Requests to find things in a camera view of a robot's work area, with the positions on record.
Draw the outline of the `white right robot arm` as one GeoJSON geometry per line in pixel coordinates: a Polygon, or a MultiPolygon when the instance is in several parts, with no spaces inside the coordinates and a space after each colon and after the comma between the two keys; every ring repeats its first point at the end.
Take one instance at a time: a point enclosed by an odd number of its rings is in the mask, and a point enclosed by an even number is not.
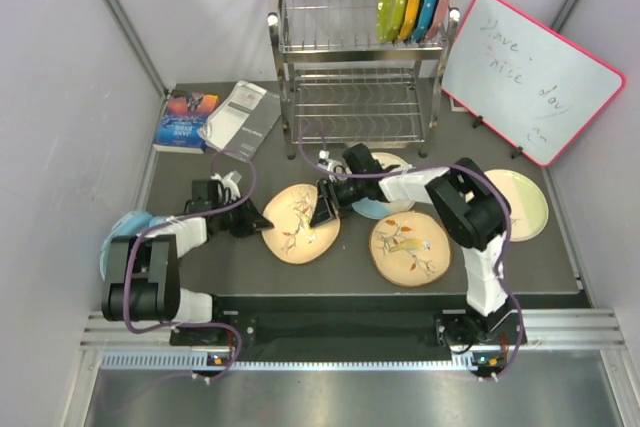
{"type": "Polygon", "coordinates": [[[463,324],[476,341],[498,336],[519,304],[504,281],[504,250],[511,237],[511,207],[469,158],[444,167],[383,167],[370,149],[356,144],[341,162],[322,149],[311,164],[324,173],[310,225],[343,217],[363,199],[431,205],[449,237],[461,247],[467,275],[463,324]]]}

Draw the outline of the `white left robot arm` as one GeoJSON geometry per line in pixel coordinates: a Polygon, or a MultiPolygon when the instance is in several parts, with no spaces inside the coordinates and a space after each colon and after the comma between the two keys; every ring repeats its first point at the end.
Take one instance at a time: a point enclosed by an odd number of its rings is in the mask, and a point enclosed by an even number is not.
{"type": "Polygon", "coordinates": [[[183,288],[179,265],[219,232],[245,238],[273,228],[251,200],[240,201],[239,180],[237,172],[194,180],[185,218],[133,211],[114,225],[100,257],[106,320],[122,321],[128,304],[132,322],[192,323],[194,334],[209,344],[224,337],[227,321],[214,311],[213,296],[183,288]]]}

